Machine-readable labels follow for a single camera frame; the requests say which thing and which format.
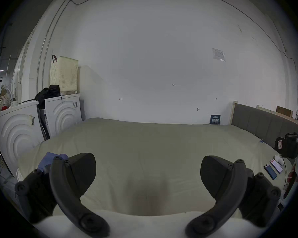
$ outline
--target white washing machine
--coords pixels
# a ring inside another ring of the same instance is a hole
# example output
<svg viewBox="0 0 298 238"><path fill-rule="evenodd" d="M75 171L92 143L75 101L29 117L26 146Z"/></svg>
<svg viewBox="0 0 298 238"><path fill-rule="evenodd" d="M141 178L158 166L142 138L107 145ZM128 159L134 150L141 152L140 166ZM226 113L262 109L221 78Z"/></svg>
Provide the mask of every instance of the white washing machine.
<svg viewBox="0 0 298 238"><path fill-rule="evenodd" d="M50 137L82 121L79 97L78 93L45 99L45 109L40 113Z"/></svg>
<svg viewBox="0 0 298 238"><path fill-rule="evenodd" d="M44 141L37 104L28 101L0 111L0 152L14 177L17 159Z"/></svg>

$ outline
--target black backpack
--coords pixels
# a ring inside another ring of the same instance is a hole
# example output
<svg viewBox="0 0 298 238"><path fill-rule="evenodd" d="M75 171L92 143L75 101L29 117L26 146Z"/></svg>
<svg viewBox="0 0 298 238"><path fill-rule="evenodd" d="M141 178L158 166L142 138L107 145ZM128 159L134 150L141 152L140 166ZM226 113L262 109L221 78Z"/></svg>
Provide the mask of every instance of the black backpack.
<svg viewBox="0 0 298 238"><path fill-rule="evenodd" d="M49 87L46 87L41 90L36 96L35 100L39 101L39 104L37 107L39 109L45 108L45 99L53 98L53 97L59 97L61 96L60 93L60 86L59 85L50 85Z"/></svg>

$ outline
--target label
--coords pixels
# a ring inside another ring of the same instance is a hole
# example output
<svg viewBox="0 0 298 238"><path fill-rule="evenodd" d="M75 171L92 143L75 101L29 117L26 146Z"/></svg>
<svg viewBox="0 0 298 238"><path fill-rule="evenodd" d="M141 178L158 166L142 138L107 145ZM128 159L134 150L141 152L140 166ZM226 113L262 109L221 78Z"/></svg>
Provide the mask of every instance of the label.
<svg viewBox="0 0 298 238"><path fill-rule="evenodd" d="M220 124L221 115L211 115L210 124Z"/></svg>
<svg viewBox="0 0 298 238"><path fill-rule="evenodd" d="M44 122L45 122L45 124L48 125L48 118L46 117L46 114L43 114L43 117L44 117Z"/></svg>
<svg viewBox="0 0 298 238"><path fill-rule="evenodd" d="M29 115L29 121L31 125L34 125L34 119L35 117L33 115Z"/></svg>
<svg viewBox="0 0 298 238"><path fill-rule="evenodd" d="M213 58L214 59L218 59L218 60L221 60L221 61L225 61L225 56L224 56L224 52L221 51L221 50L217 50L217 49L213 49Z"/></svg>
<svg viewBox="0 0 298 238"><path fill-rule="evenodd" d="M282 149L282 140L278 140L278 149Z"/></svg>

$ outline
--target blue cloth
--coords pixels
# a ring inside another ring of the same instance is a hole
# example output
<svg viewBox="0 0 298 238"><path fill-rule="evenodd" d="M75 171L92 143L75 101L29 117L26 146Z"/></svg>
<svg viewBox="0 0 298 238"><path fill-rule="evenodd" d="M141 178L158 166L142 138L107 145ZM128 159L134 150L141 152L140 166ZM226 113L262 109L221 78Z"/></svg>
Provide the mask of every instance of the blue cloth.
<svg viewBox="0 0 298 238"><path fill-rule="evenodd" d="M47 165L52 164L52 161L53 161L53 159L54 159L55 156L60 156L60 157L63 158L63 160L67 160L68 159L68 156L66 154L60 154L60 155L58 155L58 154L47 152L46 155L41 160L41 162L39 163L39 166L37 167L37 169L40 169L42 172L44 172L44 168Z"/></svg>

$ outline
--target laundry basket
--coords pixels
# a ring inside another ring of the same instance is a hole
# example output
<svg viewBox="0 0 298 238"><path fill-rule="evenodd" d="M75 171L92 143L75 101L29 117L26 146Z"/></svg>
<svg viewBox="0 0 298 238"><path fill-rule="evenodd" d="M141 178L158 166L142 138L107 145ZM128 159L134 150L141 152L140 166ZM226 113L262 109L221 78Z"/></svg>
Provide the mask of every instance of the laundry basket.
<svg viewBox="0 0 298 238"><path fill-rule="evenodd" d="M50 70L50 85L59 85L60 92L77 90L78 60L52 56Z"/></svg>

